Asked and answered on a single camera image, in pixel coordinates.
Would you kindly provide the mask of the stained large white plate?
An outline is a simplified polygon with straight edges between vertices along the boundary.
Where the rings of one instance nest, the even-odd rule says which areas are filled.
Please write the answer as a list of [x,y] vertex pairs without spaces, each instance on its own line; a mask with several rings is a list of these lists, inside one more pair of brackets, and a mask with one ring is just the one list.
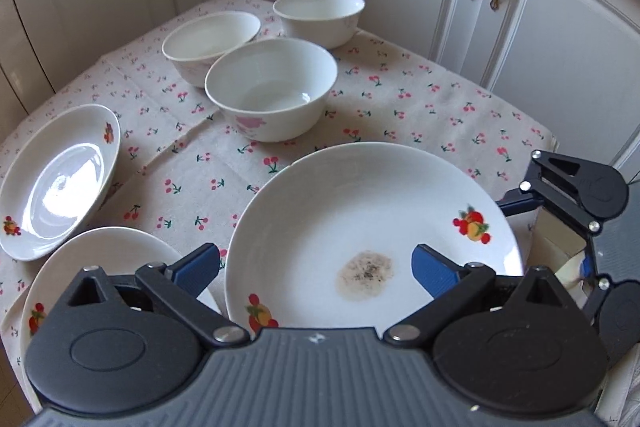
[[378,142],[320,150],[279,172],[243,212],[227,259],[229,315],[251,333],[385,331],[431,300],[412,271],[421,244],[458,265],[523,271],[506,217],[450,162]]

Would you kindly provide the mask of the small deep white plate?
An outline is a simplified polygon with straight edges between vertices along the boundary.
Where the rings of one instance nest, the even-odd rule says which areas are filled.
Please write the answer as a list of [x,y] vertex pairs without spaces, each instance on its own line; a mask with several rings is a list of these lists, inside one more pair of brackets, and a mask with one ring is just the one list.
[[22,147],[1,185],[1,249],[16,261],[50,255],[104,202],[120,147],[111,109],[66,110]]

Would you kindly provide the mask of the cherry print tablecloth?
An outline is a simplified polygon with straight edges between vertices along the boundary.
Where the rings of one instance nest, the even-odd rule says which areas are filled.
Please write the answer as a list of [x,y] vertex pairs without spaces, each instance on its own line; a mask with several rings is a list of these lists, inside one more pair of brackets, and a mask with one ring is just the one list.
[[500,197],[555,136],[501,100],[390,39],[360,30],[334,51],[337,80],[318,124],[281,144],[247,139],[206,94],[186,83],[160,46],[170,20],[96,64],[34,110],[3,142],[9,167],[45,124],[88,103],[111,109],[120,153],[94,227],[145,231],[176,251],[226,247],[257,192],[295,159],[332,145],[384,141],[438,155]]

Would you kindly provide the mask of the pink flower white bowl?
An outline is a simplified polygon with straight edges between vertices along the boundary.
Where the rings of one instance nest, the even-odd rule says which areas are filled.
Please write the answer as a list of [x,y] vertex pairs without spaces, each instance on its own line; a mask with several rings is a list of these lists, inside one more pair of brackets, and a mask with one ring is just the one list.
[[209,69],[204,89],[237,132],[272,143],[314,127],[336,80],[337,62],[326,49],[271,38],[224,54]]

